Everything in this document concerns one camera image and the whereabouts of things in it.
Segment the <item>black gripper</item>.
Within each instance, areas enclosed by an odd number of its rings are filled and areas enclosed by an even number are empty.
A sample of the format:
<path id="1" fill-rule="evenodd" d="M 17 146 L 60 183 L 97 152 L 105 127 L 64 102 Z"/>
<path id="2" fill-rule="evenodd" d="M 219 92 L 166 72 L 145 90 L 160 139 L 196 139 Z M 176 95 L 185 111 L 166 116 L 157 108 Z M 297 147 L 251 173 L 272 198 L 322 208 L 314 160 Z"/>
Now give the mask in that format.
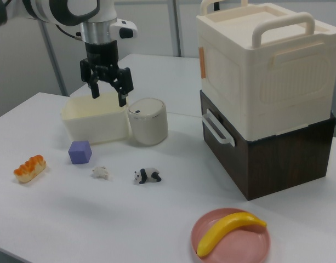
<path id="1" fill-rule="evenodd" d="M 118 67 L 117 41 L 105 44 L 85 43 L 87 59 L 80 61 L 81 80 L 88 84 L 92 98 L 100 96 L 98 80 L 110 82 L 118 93 L 120 107 L 127 104 L 126 98 L 133 91 L 130 68 Z"/>

